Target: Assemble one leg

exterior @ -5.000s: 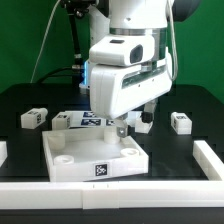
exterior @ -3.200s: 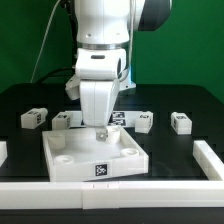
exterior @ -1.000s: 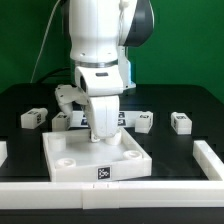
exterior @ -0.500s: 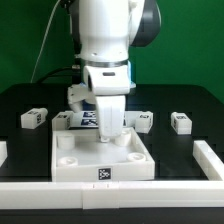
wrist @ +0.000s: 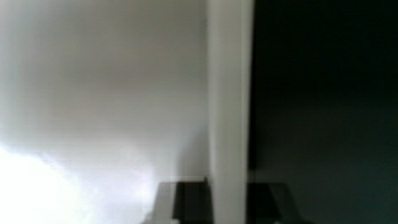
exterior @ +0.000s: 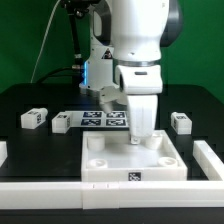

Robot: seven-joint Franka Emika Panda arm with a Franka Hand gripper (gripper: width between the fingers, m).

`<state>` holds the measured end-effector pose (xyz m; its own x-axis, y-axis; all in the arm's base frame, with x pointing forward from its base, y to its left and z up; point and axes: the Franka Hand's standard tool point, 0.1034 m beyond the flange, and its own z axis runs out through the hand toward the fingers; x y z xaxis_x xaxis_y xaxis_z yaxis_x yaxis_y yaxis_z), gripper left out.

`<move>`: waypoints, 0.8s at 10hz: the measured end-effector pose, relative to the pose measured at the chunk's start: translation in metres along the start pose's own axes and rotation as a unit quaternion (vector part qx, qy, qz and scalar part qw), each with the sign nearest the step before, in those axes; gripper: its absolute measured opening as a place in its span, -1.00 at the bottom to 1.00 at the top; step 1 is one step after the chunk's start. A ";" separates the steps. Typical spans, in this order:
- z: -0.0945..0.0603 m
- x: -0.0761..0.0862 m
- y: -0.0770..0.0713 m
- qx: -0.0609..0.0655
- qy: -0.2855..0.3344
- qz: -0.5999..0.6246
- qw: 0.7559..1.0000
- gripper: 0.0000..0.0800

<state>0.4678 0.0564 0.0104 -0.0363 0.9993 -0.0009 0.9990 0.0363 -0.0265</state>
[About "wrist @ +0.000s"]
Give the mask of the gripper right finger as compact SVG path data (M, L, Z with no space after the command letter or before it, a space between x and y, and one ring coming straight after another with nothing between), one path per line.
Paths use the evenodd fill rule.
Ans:
M247 190L247 224L313 224L284 183L251 183Z

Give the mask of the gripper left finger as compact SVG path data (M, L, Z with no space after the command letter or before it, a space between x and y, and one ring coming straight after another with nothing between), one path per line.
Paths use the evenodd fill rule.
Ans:
M142 224L213 224L212 188L206 177L162 182Z

